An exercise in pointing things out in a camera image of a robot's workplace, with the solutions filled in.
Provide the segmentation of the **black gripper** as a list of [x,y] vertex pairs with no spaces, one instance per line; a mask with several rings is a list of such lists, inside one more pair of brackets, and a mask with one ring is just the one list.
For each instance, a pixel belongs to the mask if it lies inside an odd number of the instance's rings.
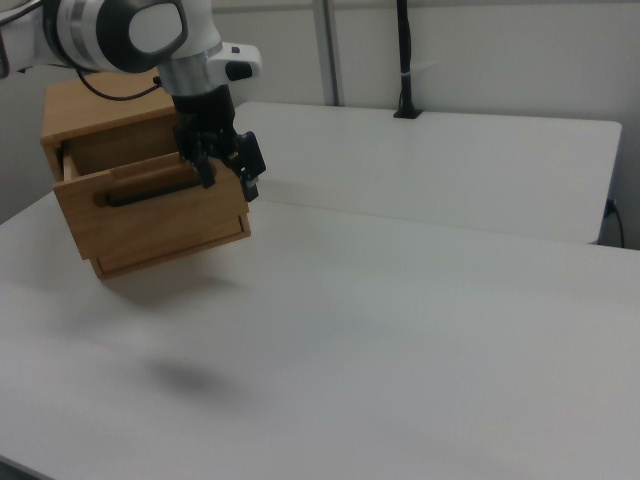
[[204,189],[215,182],[209,157],[224,159],[236,153],[232,170],[238,176],[247,202],[259,196],[257,183],[266,164],[251,131],[237,135],[235,107],[228,85],[192,96],[172,96],[178,114],[174,136],[181,157],[192,163]]

